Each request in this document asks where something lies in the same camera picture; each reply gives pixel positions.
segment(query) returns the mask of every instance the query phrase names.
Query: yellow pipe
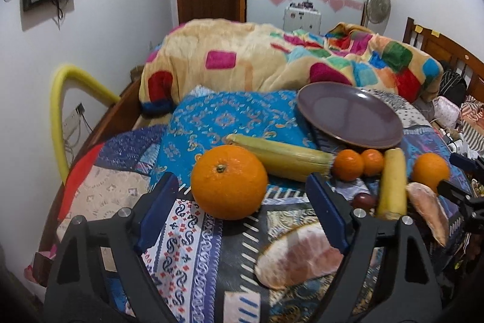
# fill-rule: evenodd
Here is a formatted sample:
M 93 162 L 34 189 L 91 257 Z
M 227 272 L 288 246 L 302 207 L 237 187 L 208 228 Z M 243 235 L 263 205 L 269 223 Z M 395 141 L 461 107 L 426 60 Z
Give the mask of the yellow pipe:
M 62 89 L 67 80 L 77 81 L 89 89 L 94 96 L 108 105 L 115 104 L 121 100 L 118 95 L 112 93 L 105 86 L 100 84 L 89 73 L 74 65 L 62 65 L 56 72 L 52 90 L 50 91 L 50 127 L 52 143 L 60 177 L 65 185 L 69 175 L 69 164 L 64 150 L 64 136 L 62 135 Z

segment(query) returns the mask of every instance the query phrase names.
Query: peeled pomelo segment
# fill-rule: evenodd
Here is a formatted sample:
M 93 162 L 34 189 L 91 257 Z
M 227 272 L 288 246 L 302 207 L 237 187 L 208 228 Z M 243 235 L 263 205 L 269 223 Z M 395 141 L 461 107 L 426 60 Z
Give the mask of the peeled pomelo segment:
M 406 189 L 413 207 L 425 220 L 434 238 L 441 246 L 445 246 L 449 239 L 449 219 L 437 195 L 421 183 L 409 183 Z
M 255 273 L 263 285 L 280 290 L 333 274 L 342 259 L 316 222 L 296 228 L 270 244 L 257 259 Z

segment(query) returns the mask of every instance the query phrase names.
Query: power strip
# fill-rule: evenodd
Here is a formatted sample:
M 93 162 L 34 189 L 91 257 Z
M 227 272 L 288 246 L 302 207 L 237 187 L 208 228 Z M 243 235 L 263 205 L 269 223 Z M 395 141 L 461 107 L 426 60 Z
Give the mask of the power strip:
M 72 113 L 67 116 L 67 118 L 62 122 L 62 136 L 64 140 L 67 140 L 72 136 L 72 133 L 76 131 L 79 127 L 81 116 L 84 114 L 84 106 L 82 103 L 72 111 Z

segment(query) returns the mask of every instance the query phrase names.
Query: purple plate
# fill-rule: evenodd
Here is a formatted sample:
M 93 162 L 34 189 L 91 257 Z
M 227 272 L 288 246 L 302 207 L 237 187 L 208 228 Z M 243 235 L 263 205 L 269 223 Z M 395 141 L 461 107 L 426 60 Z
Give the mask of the purple plate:
M 297 104 L 316 128 L 350 145 L 384 150 L 398 145 L 403 137 L 395 111 L 362 88 L 313 83 L 299 91 Z

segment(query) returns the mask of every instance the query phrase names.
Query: corn husk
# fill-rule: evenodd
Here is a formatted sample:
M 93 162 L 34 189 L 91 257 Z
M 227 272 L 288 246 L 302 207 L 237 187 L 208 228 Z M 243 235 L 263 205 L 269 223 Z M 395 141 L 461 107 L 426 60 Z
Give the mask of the corn husk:
M 251 151 L 269 174 L 301 182 L 306 182 L 307 176 L 313 172 L 328 175 L 335 159 L 327 152 L 243 134 L 229 134 L 225 143 Z

